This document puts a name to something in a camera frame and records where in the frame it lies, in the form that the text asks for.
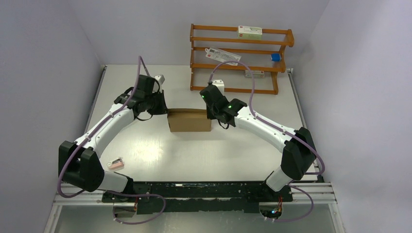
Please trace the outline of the brown cardboard box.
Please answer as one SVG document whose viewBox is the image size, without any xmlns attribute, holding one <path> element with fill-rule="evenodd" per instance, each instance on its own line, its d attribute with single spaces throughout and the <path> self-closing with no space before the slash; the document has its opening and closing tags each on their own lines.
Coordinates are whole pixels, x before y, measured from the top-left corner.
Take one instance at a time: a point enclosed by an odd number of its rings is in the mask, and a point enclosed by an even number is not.
<svg viewBox="0 0 412 233">
<path fill-rule="evenodd" d="M 167 120 L 172 133 L 210 132 L 212 129 L 205 109 L 171 108 Z"/>
</svg>

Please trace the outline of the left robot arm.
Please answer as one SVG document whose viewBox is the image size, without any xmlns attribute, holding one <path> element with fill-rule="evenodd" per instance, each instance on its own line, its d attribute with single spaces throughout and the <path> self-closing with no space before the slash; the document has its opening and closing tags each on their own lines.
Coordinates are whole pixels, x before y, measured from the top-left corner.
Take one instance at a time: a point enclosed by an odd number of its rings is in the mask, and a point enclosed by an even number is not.
<svg viewBox="0 0 412 233">
<path fill-rule="evenodd" d="M 107 171 L 100 157 L 109 143 L 126 126 L 147 112 L 150 116 L 165 115 L 163 75 L 139 75 L 136 87 L 128 88 L 115 100 L 104 117 L 74 142 L 64 141 L 58 149 L 59 181 L 74 185 L 82 192 L 108 190 L 123 202 L 135 194 L 132 178 Z"/>
</svg>

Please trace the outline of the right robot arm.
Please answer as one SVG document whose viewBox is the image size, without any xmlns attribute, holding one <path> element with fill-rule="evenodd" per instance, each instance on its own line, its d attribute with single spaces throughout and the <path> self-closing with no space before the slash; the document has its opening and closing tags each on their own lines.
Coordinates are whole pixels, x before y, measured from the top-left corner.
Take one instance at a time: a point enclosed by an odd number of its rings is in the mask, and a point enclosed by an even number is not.
<svg viewBox="0 0 412 233">
<path fill-rule="evenodd" d="M 284 186 L 302 179 L 317 158 L 308 129 L 295 130 L 278 124 L 239 99 L 228 100 L 220 88 L 211 83 L 200 91 L 200 95 L 206 104 L 208 119 L 249 131 L 282 154 L 280 165 L 264 181 L 262 195 L 266 200 L 275 200 Z"/>
</svg>

